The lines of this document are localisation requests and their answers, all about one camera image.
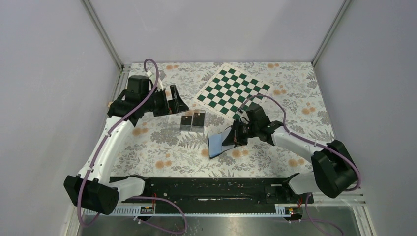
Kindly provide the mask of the black leather card holder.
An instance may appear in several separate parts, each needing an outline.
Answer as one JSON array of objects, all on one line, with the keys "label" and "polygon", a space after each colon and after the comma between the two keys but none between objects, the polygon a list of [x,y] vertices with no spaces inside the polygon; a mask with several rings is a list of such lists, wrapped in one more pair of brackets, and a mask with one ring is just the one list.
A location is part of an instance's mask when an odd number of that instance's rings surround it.
[{"label": "black leather card holder", "polygon": [[217,133],[208,137],[208,156],[210,159],[214,159],[231,149],[222,146],[221,134],[222,133]]}]

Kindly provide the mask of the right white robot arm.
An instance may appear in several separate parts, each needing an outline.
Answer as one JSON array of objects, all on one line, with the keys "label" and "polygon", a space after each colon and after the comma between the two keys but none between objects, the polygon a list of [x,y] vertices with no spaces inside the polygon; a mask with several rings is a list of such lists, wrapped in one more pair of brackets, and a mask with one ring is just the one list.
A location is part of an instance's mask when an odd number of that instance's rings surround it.
[{"label": "right white robot arm", "polygon": [[208,137],[211,159],[220,154],[248,144],[248,139],[259,138],[272,146],[287,149],[310,161],[312,172],[293,174],[283,182],[282,196],[293,203],[302,194],[321,191],[330,198],[358,182],[353,161],[344,144],[333,140],[320,144],[288,130],[280,121],[270,121],[263,108],[252,104],[247,118],[234,120],[223,132]]}]

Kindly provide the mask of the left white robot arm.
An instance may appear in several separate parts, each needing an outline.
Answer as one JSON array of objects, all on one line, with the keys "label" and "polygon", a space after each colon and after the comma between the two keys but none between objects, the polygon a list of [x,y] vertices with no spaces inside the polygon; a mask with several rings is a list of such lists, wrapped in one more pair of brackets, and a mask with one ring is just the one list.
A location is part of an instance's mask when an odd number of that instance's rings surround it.
[{"label": "left white robot arm", "polygon": [[111,171],[127,136],[145,113],[154,117],[189,111],[177,87],[170,85],[171,99],[155,75],[131,76],[107,112],[106,124],[86,164],[63,183],[72,203],[84,209],[109,215],[117,204],[135,196],[140,202],[152,197],[152,188],[139,176],[111,182]]}]

